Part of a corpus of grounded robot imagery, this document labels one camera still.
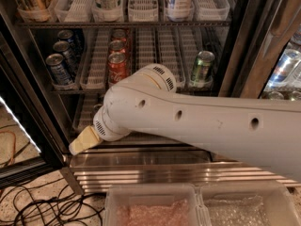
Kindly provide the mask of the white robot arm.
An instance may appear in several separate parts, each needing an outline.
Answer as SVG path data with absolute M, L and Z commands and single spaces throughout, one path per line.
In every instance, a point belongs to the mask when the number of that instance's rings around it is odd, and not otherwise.
M 301 181 L 301 103 L 176 92 L 172 72 L 150 64 L 113 85 L 93 123 L 69 145 L 77 155 L 133 131 L 167 137 Z

